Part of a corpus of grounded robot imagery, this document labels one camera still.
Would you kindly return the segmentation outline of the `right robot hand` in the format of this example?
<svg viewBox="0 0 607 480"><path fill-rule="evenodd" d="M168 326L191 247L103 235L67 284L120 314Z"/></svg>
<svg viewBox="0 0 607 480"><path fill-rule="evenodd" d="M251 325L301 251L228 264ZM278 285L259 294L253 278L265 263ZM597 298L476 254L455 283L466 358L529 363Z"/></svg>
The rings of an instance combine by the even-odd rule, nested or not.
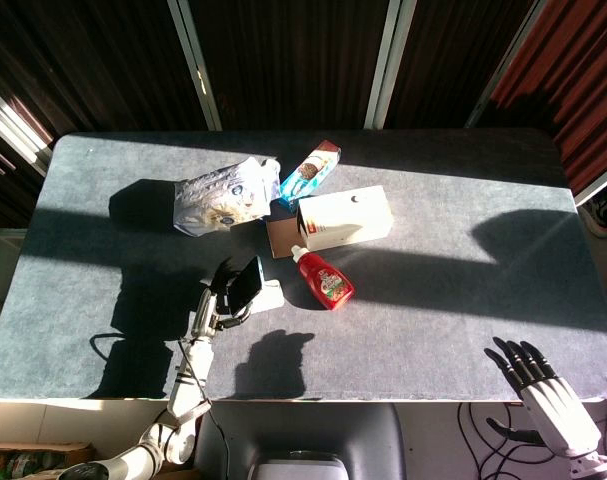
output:
<svg viewBox="0 0 607 480"><path fill-rule="evenodd" d="M578 458L597 451L601 432L569 383L542 352L526 342L493 339L484 353L497 365L554 454Z"/></svg>

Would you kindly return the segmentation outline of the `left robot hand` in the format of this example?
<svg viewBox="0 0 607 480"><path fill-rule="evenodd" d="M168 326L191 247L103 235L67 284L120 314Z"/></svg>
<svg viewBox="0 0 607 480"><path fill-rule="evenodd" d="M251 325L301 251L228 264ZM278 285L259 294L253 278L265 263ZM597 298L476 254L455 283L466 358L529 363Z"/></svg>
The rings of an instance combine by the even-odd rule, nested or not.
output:
<svg viewBox="0 0 607 480"><path fill-rule="evenodd" d="M217 331L244 323L251 315L264 283L259 256L254 256L242 270L234 268L231 258L224 260L201 295L192 324L192 336L213 337Z"/></svg>

